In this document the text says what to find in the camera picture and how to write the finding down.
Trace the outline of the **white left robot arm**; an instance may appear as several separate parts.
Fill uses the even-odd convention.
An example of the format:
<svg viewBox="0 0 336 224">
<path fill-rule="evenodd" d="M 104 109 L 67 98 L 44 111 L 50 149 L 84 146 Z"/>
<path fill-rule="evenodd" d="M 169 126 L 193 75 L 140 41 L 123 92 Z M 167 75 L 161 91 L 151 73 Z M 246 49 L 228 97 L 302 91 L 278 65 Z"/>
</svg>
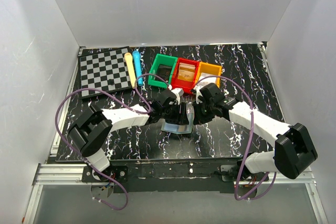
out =
<svg viewBox="0 0 336 224">
<path fill-rule="evenodd" d="M 187 126 L 190 121 L 186 104 L 175 94 L 158 96 L 129 109 L 100 109 L 91 105 L 70 126 L 68 135 L 81 156 L 94 167 L 93 175 L 100 182 L 111 178 L 110 161 L 102 145 L 111 132 L 133 126 L 144 126 L 163 119 L 165 123 Z"/>
</svg>

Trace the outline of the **mint green card holder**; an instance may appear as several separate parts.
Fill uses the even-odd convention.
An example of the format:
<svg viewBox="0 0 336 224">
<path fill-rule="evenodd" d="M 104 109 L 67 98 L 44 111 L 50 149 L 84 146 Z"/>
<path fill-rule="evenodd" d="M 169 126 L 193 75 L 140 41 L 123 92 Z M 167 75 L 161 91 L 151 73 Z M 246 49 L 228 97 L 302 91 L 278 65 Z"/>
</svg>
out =
<svg viewBox="0 0 336 224">
<path fill-rule="evenodd" d="M 187 125 L 178 125 L 178 124 L 172 124 L 172 123 L 167 123 L 163 121 L 161 131 L 169 132 L 173 134 L 189 134 L 192 131 L 193 119 L 194 119 L 194 113 L 189 113 L 187 115 L 187 120 L 188 120 Z"/>
</svg>

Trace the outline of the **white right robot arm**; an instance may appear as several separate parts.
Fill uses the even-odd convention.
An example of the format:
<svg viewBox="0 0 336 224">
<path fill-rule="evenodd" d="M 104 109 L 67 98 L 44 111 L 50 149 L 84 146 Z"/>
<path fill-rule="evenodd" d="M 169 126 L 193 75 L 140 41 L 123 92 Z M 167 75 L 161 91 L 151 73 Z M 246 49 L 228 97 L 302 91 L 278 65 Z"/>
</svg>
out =
<svg viewBox="0 0 336 224">
<path fill-rule="evenodd" d="M 248 103 L 226 96 L 214 83 L 197 86 L 194 92 L 195 125 L 206 124 L 216 116 L 225 118 L 250 129 L 273 148 L 269 152 L 249 153 L 246 160 L 238 161 L 231 170 L 233 176 L 238 173 L 242 180 L 248 181 L 258 173 L 276 172 L 295 179 L 318 158 L 304 125 L 290 125 L 252 110 Z"/>
</svg>

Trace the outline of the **gold striped credit card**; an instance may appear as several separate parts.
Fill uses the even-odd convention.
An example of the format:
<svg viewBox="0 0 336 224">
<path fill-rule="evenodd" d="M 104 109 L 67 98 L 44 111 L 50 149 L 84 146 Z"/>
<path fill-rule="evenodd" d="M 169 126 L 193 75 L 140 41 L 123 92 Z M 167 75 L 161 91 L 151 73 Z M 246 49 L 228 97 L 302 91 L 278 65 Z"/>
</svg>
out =
<svg viewBox="0 0 336 224">
<path fill-rule="evenodd" d="M 180 69 L 177 74 L 177 78 L 181 81 L 192 82 L 194 80 L 194 71 Z"/>
</svg>

